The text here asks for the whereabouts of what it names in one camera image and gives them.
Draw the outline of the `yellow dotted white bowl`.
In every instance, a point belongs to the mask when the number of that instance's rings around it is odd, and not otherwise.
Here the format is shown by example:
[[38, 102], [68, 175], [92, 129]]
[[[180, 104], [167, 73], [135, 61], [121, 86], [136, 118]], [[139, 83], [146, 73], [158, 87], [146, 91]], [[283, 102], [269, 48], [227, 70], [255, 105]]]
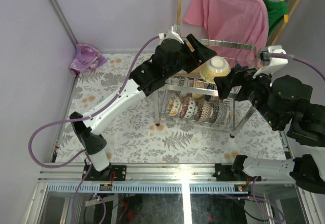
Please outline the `yellow dotted white bowl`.
[[200, 76], [208, 83], [213, 83], [215, 77], [225, 77], [231, 71], [226, 59], [215, 56], [201, 65]]

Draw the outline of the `steel two-tier dish rack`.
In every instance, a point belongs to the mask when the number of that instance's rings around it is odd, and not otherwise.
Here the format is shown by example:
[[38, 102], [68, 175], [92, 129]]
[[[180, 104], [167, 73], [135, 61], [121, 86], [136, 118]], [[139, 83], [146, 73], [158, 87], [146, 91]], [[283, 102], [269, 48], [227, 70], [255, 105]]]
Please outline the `steel two-tier dish rack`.
[[224, 122], [212, 123], [210, 119], [204, 121], [196, 121], [194, 116], [180, 118], [179, 114], [170, 116], [169, 103], [172, 93], [177, 95], [193, 95], [198, 94], [201, 98], [209, 97], [208, 103], [213, 103], [219, 100], [218, 91], [216, 86], [208, 83], [203, 78], [199, 77], [198, 74], [176, 74], [172, 76], [166, 84], [160, 89], [164, 92], [163, 98], [159, 98], [159, 92], [153, 93], [154, 98], [154, 122], [156, 126], [161, 123], [173, 124], [173, 125], [192, 125], [206, 129], [218, 130], [222, 132], [230, 133], [230, 137], [234, 138], [237, 133], [243, 128], [246, 122], [249, 121], [250, 117], [256, 111], [254, 106], [251, 106], [246, 114], [243, 116], [239, 123], [236, 123], [236, 106], [235, 97], [239, 92], [239, 87], [235, 87], [231, 90], [228, 97], [222, 102], [226, 104], [228, 115]]

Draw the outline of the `tan yellow bowl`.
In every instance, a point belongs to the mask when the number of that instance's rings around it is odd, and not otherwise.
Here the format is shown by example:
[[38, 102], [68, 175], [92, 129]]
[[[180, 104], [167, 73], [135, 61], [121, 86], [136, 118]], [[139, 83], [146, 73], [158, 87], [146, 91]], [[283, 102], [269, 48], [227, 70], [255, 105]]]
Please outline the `tan yellow bowl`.
[[[205, 89], [207, 87], [206, 83], [204, 80], [201, 80], [201, 79], [198, 79], [198, 78], [194, 78], [194, 81], [193, 81], [193, 85], [192, 85], [193, 88], [195, 89]], [[204, 98], [204, 94], [202, 94], [200, 91], [195, 91], [191, 94], [192, 98], [194, 100], [198, 100], [198, 99], [201, 99], [201, 98]]]

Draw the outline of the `black white patterned bowl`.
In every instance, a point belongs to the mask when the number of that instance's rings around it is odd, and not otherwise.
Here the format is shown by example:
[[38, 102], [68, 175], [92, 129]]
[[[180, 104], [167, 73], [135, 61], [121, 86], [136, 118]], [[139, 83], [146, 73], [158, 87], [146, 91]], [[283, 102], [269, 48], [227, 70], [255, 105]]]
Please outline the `black white patterned bowl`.
[[213, 113], [211, 116], [212, 124], [223, 124], [229, 116], [229, 108], [225, 103], [216, 102], [213, 104]]

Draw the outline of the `green circle patterned bowl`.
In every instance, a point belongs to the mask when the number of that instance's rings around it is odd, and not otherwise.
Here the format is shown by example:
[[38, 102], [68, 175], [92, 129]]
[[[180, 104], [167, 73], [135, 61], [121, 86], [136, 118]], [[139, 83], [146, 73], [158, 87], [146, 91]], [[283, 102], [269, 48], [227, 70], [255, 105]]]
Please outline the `green circle patterned bowl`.
[[179, 86], [186, 86], [186, 87], [192, 87], [193, 81], [184, 76], [180, 76], [179, 78]]

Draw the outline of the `brown lattice patterned bowl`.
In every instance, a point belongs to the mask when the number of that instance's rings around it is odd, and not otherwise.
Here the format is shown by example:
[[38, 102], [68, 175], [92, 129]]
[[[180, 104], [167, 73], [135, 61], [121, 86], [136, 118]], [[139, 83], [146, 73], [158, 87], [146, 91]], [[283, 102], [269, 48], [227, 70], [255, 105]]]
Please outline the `brown lattice patterned bowl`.
[[204, 98], [197, 100], [197, 112], [194, 116], [195, 121], [205, 122], [211, 118], [213, 106]]

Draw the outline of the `red patterned bowl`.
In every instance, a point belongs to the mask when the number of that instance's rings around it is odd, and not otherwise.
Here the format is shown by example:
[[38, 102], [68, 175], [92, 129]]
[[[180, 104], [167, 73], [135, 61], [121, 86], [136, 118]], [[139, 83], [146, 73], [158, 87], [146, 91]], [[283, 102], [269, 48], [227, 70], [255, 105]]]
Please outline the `red patterned bowl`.
[[180, 112], [181, 119], [189, 119], [195, 115], [197, 112], [196, 101], [189, 95], [187, 95], [182, 104], [182, 109]]

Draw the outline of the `yellow rimmed floral bowl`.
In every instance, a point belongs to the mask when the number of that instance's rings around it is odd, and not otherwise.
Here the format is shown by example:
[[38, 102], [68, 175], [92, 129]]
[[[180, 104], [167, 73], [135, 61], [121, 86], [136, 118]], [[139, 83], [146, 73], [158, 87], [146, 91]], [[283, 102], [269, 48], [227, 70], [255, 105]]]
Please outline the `yellow rimmed floral bowl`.
[[176, 94], [172, 94], [169, 97], [169, 101], [167, 104], [167, 113], [168, 116], [174, 117], [179, 114], [182, 109], [182, 99], [179, 98]]

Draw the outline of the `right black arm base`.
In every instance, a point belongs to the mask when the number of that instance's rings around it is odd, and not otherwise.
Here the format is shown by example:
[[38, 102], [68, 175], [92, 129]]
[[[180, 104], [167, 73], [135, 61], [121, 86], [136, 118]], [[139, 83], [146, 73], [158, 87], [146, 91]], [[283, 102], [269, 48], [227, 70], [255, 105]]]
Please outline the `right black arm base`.
[[242, 166], [233, 166], [233, 165], [225, 165], [225, 164], [215, 164], [215, 173], [213, 177], [216, 178], [217, 181], [247, 181], [250, 179], [253, 181], [256, 176], [249, 175], [244, 172], [244, 168]]

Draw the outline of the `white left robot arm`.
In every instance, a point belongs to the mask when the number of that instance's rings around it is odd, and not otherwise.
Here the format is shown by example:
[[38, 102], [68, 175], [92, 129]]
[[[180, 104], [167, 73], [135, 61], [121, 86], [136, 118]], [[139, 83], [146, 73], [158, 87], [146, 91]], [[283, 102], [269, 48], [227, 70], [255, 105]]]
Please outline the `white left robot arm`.
[[154, 54], [139, 66], [131, 65], [124, 83], [92, 110], [70, 115], [73, 130], [82, 143], [99, 180], [111, 175], [110, 160], [105, 153], [104, 129], [129, 106], [140, 102], [165, 85], [180, 71], [191, 73], [217, 55], [192, 34], [185, 39], [177, 33], [163, 34]]

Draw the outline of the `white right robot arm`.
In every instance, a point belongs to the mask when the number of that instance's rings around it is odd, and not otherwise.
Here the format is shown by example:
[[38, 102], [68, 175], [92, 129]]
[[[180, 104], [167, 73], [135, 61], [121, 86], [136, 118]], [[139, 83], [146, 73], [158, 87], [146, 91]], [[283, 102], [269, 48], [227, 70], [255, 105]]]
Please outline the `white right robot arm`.
[[282, 131], [300, 145], [315, 149], [315, 153], [293, 159], [293, 169], [287, 175], [300, 188], [324, 194], [324, 106], [310, 102], [313, 88], [299, 79], [285, 75], [272, 80], [271, 75], [255, 75], [255, 69], [233, 68], [225, 77], [215, 77], [220, 99], [226, 99], [233, 87], [241, 87], [235, 100], [250, 101], [273, 131]]

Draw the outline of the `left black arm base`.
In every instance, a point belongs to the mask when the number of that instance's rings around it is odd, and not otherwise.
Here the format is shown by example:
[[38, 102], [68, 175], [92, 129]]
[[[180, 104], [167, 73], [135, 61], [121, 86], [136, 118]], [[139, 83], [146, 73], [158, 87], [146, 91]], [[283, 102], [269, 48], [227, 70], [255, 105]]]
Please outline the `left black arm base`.
[[126, 165], [112, 165], [110, 164], [108, 167], [106, 167], [102, 171], [97, 171], [94, 167], [91, 167], [89, 170], [91, 164], [87, 164], [86, 161], [84, 161], [85, 166], [83, 168], [83, 175], [82, 178], [88, 174], [85, 177], [86, 181], [125, 181], [126, 179], [126, 173], [127, 173], [127, 166]]

